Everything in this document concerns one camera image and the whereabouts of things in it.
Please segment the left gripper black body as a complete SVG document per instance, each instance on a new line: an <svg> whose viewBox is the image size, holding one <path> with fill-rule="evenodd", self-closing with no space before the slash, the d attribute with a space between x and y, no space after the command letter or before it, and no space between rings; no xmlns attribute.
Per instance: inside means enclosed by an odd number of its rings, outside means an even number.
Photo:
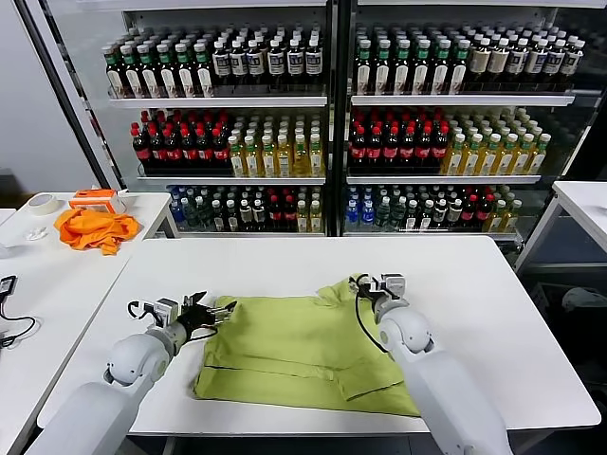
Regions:
<svg viewBox="0 0 607 455"><path fill-rule="evenodd" d="M210 307L200 304L194 304L188 307L178 317L178 323L186 331L186 336L191 337L195 330L204 327L213 328L215 326L215 315Z"/></svg>

